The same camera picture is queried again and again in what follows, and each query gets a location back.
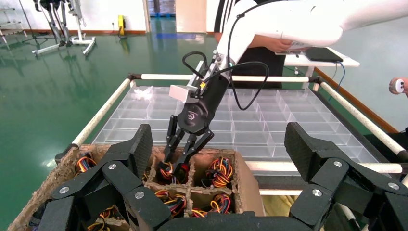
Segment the hand holding white controller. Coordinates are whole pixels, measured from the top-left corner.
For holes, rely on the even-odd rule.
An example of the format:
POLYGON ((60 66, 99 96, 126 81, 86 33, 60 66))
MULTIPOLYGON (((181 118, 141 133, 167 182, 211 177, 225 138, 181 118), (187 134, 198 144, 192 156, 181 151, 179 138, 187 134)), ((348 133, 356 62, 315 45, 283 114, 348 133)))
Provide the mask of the hand holding white controller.
POLYGON ((392 94, 408 95, 408 79, 406 77, 395 77, 389 83, 389 91, 392 94))

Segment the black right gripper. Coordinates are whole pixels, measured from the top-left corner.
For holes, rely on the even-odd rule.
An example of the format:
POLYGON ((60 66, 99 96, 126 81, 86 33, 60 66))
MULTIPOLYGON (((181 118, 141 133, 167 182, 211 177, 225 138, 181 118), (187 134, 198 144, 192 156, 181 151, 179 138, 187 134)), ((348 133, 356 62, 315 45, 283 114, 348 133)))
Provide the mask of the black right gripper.
POLYGON ((178 116, 172 115, 170 117, 163 166, 169 166, 179 160, 177 171, 188 171, 190 159, 214 137, 214 133, 209 129, 209 125, 215 116, 229 83, 221 75, 211 78, 206 84, 206 88, 198 102, 184 104, 183 110, 178 116), (181 153, 178 146, 185 132, 191 135, 188 137, 181 153))

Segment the person's right hand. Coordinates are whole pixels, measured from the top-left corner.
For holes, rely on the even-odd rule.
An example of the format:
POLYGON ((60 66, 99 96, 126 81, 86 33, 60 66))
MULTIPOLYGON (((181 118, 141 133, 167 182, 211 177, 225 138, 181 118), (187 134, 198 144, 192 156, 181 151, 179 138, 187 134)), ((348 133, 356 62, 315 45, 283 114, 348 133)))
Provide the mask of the person's right hand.
POLYGON ((270 50, 273 52, 284 52, 287 51, 292 46, 292 40, 274 38, 270 46, 270 50))

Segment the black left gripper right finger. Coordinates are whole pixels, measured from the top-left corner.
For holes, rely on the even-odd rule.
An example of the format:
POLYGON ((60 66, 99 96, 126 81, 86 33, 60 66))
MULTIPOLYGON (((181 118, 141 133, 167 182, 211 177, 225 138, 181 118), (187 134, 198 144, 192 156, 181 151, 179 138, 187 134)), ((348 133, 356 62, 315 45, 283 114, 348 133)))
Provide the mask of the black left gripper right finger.
POLYGON ((370 231, 407 230, 408 189, 401 182, 354 162, 296 122, 287 124, 284 146, 307 183, 290 209, 291 218, 317 231, 339 203, 365 217, 370 231))

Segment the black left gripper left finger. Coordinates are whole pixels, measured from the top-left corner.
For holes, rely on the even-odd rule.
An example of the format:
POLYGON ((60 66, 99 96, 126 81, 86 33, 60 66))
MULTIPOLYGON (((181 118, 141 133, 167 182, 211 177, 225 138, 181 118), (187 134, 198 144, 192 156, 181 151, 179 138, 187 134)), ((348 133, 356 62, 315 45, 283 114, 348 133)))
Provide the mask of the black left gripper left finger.
POLYGON ((53 191, 38 229, 85 231, 113 205, 131 228, 159 229, 170 220, 170 210, 141 180, 152 147, 149 124, 140 125, 132 139, 111 145, 97 165, 53 191))

